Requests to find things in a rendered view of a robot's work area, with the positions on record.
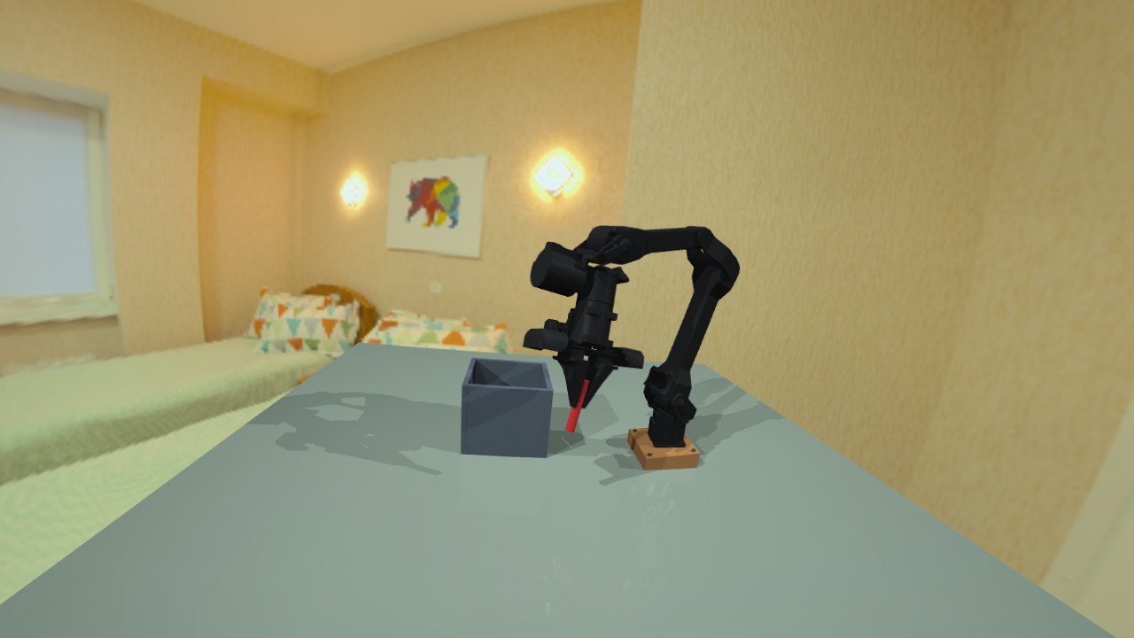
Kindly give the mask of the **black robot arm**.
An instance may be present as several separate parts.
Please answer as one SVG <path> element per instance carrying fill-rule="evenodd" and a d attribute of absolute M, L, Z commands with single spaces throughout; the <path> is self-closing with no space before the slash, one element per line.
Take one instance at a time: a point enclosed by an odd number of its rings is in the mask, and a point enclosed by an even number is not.
<path fill-rule="evenodd" d="M 725 244 L 704 226 L 685 229 L 640 230 L 627 226 L 598 226 L 576 249 L 545 243 L 533 262 L 531 284 L 551 294 L 572 296 L 578 301 L 603 301 L 613 306 L 617 284 L 628 282 L 621 267 L 645 254 L 686 250 L 694 267 L 694 294 L 686 308 L 678 334 L 663 366 L 649 368 L 643 394 L 653 409 L 649 417 L 649 439 L 655 446 L 686 446 L 686 423 L 694 419 L 696 407 L 689 401 L 691 367 L 699 354 L 718 301 L 733 291 L 741 275 L 741 263 Z M 703 250 L 703 252 L 702 252 Z M 598 266 L 590 266 L 589 263 Z"/>

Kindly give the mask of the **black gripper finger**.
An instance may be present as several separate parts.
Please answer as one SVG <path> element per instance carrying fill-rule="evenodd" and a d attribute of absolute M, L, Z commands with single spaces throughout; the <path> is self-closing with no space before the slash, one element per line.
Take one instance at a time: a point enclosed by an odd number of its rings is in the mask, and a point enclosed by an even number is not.
<path fill-rule="evenodd" d="M 576 408 L 579 402 L 590 361 L 576 358 L 562 358 L 562 356 L 555 356 L 555 360 L 559 361 L 560 366 L 562 366 L 564 381 L 566 381 L 568 395 L 570 395 L 570 405 L 572 408 Z"/>
<path fill-rule="evenodd" d="M 585 394 L 585 399 L 584 399 L 584 403 L 582 405 L 582 408 L 586 408 L 587 405 L 590 405 L 591 400 L 593 399 L 593 395 L 596 395 L 598 389 L 601 388 L 601 385 L 603 384 L 603 381 L 606 381 L 606 378 L 608 378 L 608 376 L 610 376 L 610 373 L 613 369 L 618 369 L 618 367 L 607 366 L 607 364 L 591 363 L 590 361 L 589 368 L 587 368 L 587 372 L 586 372 L 586 375 L 585 375 L 585 378 L 590 380 L 590 385 L 587 388 L 587 391 L 586 391 L 586 394 Z"/>

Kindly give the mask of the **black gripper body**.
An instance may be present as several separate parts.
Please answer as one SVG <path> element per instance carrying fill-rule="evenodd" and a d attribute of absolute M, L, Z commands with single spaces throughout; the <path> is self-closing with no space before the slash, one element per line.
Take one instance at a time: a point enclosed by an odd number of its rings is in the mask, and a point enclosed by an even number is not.
<path fill-rule="evenodd" d="M 556 351 L 558 352 L 556 356 L 562 358 L 584 360 L 584 356 L 589 356 L 591 363 L 643 369 L 642 352 L 626 347 L 613 347 L 613 342 L 609 340 L 611 322 L 618 322 L 613 306 L 603 301 L 582 300 L 576 301 L 576 307 L 572 308 L 570 314 L 574 315 L 570 339 L 566 332 L 528 330 L 523 347 L 531 350 Z"/>

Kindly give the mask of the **red peg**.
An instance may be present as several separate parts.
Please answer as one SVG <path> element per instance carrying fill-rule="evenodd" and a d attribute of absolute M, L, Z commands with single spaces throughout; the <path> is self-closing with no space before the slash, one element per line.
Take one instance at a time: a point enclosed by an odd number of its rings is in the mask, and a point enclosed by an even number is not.
<path fill-rule="evenodd" d="M 564 427 L 565 431 L 575 432 L 576 425 L 578 425 L 579 420 L 579 411 L 582 411 L 582 405 L 584 403 L 589 385 L 590 385 L 590 380 L 585 378 L 582 388 L 582 394 L 579 395 L 578 406 L 576 408 L 572 408 L 570 419 L 568 419 L 566 427 Z"/>

